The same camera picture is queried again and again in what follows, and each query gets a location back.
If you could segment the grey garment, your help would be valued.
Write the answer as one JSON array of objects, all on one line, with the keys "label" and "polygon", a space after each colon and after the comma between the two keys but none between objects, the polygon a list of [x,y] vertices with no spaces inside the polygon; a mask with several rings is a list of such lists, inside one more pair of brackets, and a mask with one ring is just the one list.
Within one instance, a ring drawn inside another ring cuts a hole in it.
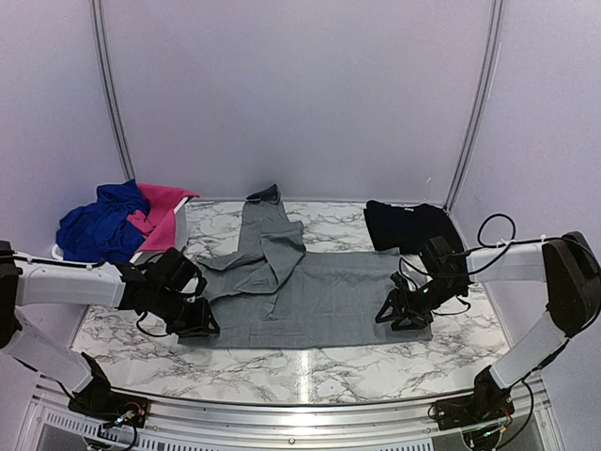
[{"label": "grey garment", "polygon": [[248,196],[236,252],[202,259],[204,295],[220,331],[181,339],[214,349],[304,350],[429,341],[375,316],[393,289],[391,252],[313,253],[276,185]]}]

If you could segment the black t-shirt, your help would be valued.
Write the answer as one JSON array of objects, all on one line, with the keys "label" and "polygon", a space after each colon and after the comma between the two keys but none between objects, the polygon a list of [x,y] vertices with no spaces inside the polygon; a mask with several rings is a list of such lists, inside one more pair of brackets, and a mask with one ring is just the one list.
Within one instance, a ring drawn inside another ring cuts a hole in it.
[{"label": "black t-shirt", "polygon": [[464,251],[459,234],[445,210],[429,205],[398,207],[369,200],[363,209],[366,227],[376,251],[399,248],[405,255],[417,255],[430,239],[444,238],[451,249]]}]

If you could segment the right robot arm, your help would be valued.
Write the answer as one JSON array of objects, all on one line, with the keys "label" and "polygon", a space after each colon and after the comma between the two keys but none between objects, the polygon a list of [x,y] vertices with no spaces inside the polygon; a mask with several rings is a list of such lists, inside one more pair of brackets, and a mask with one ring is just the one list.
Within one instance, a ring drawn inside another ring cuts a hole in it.
[{"label": "right robot arm", "polygon": [[394,331],[422,330],[433,322],[436,309],[466,294],[473,284],[533,282],[546,288],[541,318],[476,376],[465,402],[465,412],[475,421],[486,420],[514,385],[550,364],[600,315],[600,264],[579,232],[462,252],[436,237],[426,242],[419,257],[419,273],[428,282],[411,288],[407,277],[395,272],[377,323],[389,323]]}]

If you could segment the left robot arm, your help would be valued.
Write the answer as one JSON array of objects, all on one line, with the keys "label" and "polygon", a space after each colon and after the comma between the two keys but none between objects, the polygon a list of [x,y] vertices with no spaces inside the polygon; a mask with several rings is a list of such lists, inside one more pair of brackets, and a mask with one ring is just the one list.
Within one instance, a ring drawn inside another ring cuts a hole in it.
[{"label": "left robot arm", "polygon": [[179,338],[218,334],[203,291],[200,269],[175,248],[134,264],[84,263],[37,258],[1,244],[1,351],[60,382],[74,403],[99,418],[119,404],[100,365],[84,353],[61,346],[28,321],[22,307],[76,304],[133,311],[161,319]]}]

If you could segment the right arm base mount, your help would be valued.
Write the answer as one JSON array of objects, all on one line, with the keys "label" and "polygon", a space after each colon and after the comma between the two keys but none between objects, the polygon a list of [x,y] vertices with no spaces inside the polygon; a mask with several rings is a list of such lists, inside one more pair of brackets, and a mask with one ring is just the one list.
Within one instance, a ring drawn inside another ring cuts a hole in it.
[{"label": "right arm base mount", "polygon": [[504,397],[492,406],[479,406],[474,395],[450,397],[435,401],[428,409],[430,419],[439,430],[471,427],[499,419],[509,419],[515,413],[510,397]]}]

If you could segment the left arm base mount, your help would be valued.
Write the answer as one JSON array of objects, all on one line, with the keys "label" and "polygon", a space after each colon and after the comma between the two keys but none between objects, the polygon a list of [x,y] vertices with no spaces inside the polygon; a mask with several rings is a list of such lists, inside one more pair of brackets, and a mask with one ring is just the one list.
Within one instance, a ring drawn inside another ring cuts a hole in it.
[{"label": "left arm base mount", "polygon": [[110,391],[74,394],[68,408],[96,419],[103,420],[109,425],[134,426],[142,428],[145,425],[149,409],[149,400]]}]

